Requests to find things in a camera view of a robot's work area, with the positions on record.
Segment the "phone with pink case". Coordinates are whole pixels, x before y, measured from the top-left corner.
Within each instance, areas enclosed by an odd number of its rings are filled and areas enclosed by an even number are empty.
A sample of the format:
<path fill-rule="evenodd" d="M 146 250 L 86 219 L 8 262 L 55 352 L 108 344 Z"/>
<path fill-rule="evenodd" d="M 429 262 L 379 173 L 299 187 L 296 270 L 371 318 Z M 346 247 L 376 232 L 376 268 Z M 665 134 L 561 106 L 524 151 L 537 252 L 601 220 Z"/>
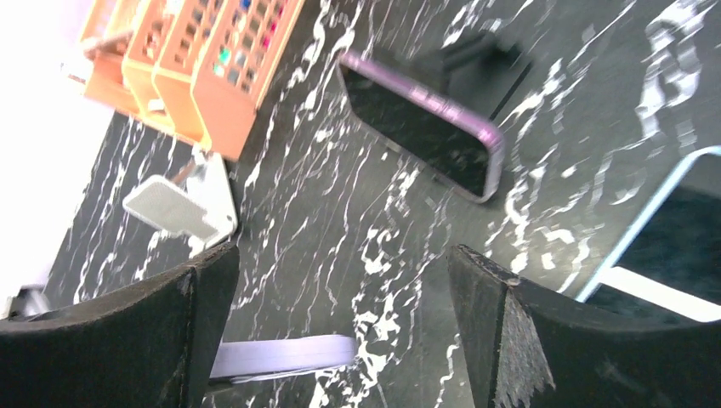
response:
<path fill-rule="evenodd" d="M 466 199 L 498 190 L 502 132 L 483 116 L 382 63 L 348 51 L 338 59 L 350 109 L 389 147 L 422 161 Z"/>

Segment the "phone with blue case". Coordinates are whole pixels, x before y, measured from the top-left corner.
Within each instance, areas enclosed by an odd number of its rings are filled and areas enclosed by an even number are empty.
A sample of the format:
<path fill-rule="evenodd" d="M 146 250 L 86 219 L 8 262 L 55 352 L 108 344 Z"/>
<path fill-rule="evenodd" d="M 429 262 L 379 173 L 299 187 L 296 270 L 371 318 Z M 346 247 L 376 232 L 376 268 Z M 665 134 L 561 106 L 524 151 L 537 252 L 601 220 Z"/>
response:
<path fill-rule="evenodd" d="M 683 158 L 577 301 L 666 324 L 720 319 L 720 148 Z"/>

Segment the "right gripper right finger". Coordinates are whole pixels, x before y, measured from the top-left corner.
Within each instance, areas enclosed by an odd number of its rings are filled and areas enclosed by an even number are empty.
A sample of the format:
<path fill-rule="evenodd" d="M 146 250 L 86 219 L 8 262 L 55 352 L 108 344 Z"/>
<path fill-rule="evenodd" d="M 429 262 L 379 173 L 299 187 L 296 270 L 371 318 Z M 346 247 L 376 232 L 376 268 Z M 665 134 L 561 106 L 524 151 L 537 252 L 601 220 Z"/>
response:
<path fill-rule="evenodd" d="M 446 259 L 476 406 L 719 406 L 719 323 L 614 314 L 464 245 Z"/>

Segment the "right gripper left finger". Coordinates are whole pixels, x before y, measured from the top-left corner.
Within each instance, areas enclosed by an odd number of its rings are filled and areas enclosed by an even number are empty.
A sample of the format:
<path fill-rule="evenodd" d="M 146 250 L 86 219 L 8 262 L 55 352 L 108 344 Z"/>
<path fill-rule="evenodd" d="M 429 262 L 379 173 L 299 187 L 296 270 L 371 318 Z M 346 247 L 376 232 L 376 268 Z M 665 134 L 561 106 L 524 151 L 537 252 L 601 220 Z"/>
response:
<path fill-rule="evenodd" d="M 197 407 L 230 304 L 226 242 L 100 297 L 1 323 L 4 407 Z"/>

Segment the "phone with purple case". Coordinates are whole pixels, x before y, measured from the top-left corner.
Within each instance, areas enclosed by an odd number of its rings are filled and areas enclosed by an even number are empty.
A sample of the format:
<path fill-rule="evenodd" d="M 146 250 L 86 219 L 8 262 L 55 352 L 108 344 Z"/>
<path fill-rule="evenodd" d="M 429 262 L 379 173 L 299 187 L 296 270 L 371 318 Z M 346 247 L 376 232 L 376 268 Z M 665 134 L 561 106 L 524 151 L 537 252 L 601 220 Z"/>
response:
<path fill-rule="evenodd" d="M 354 363 L 357 342 L 343 335 L 221 343 L 212 380 L 247 382 L 303 375 Z"/>

